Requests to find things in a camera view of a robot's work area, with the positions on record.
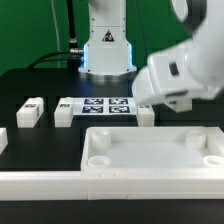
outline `illuminated light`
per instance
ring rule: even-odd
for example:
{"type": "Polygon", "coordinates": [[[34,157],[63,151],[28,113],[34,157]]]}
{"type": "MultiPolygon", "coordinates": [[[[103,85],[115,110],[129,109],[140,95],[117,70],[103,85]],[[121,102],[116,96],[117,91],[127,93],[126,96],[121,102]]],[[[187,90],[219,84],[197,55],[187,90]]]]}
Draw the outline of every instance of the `illuminated light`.
{"type": "Polygon", "coordinates": [[[88,48],[87,45],[84,45],[84,54],[83,54],[83,68],[87,69],[87,54],[88,54],[88,48]]]}
{"type": "Polygon", "coordinates": [[[130,52],[130,67],[131,68],[133,68],[134,66],[133,66],[133,61],[132,61],[132,59],[133,59],[133,57],[132,57],[132,46],[131,46],[131,44],[130,44],[130,46],[129,46],[129,52],[130,52]]]}

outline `black table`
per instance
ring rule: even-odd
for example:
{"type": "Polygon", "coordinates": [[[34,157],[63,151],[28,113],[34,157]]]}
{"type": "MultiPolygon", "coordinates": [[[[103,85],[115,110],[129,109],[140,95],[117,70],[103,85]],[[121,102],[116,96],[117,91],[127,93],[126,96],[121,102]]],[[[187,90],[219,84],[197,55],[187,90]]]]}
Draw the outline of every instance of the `black table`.
{"type": "MultiPolygon", "coordinates": [[[[93,126],[137,126],[135,116],[75,116],[71,128],[54,128],[62,97],[131,97],[132,81],[80,80],[66,69],[16,69],[0,77],[0,127],[9,145],[0,171],[78,171],[85,132],[93,126]],[[43,97],[45,112],[34,129],[18,129],[16,112],[28,98],[43,97]]],[[[157,126],[224,128],[224,98],[195,100],[192,112],[155,106],[157,126]]],[[[223,223],[223,200],[0,202],[0,223],[223,223]]]]}

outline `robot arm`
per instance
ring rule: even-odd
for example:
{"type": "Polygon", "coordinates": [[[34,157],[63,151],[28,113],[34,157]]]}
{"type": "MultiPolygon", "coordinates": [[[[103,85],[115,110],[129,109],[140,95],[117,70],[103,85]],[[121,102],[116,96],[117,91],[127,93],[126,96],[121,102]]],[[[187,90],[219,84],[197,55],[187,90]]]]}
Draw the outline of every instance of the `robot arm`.
{"type": "Polygon", "coordinates": [[[132,86],[138,105],[213,99],[224,86],[224,1],[171,4],[192,38],[148,57],[132,86]]]}

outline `green background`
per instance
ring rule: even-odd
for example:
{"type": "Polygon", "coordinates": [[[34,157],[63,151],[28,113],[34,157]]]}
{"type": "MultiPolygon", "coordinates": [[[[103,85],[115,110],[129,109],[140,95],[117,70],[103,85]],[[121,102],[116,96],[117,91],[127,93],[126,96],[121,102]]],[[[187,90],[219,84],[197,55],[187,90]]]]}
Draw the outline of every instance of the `green background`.
{"type": "MultiPolygon", "coordinates": [[[[188,38],[175,18],[169,0],[138,0],[149,53],[188,38]]],[[[88,40],[88,1],[74,0],[77,39],[80,47],[88,40]]],[[[61,50],[68,49],[65,0],[55,0],[61,50]]],[[[134,63],[145,65],[145,51],[134,0],[127,0],[127,39],[134,48],[134,63]]],[[[0,1],[0,75],[25,68],[38,57],[57,50],[50,0],[0,1]]],[[[57,63],[39,67],[56,67],[57,63]]]]}

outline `small white block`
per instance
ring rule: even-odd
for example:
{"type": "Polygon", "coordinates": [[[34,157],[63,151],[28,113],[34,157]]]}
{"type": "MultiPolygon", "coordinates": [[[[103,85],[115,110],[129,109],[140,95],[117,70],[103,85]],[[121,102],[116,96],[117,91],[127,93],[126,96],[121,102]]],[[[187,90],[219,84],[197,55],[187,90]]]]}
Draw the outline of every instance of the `small white block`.
{"type": "Polygon", "coordinates": [[[180,101],[175,101],[173,103],[168,102],[166,105],[172,109],[173,111],[180,113],[186,111],[192,111],[192,100],[191,99],[184,99],[180,101]]]}
{"type": "Polygon", "coordinates": [[[73,98],[60,99],[58,106],[54,112],[54,120],[56,128],[71,127],[73,119],[73,98]]]}
{"type": "Polygon", "coordinates": [[[7,145],[8,145],[8,138],[6,128],[0,128],[0,154],[3,152],[3,150],[7,145]]]}
{"type": "Polygon", "coordinates": [[[207,147],[213,155],[224,157],[224,133],[220,128],[208,128],[207,147]]]}
{"type": "Polygon", "coordinates": [[[154,127],[155,113],[152,106],[139,106],[137,110],[137,120],[139,127],[154,127]]]}
{"type": "Polygon", "coordinates": [[[44,112],[42,98],[29,98],[16,113],[18,128],[33,128],[44,112]]]}

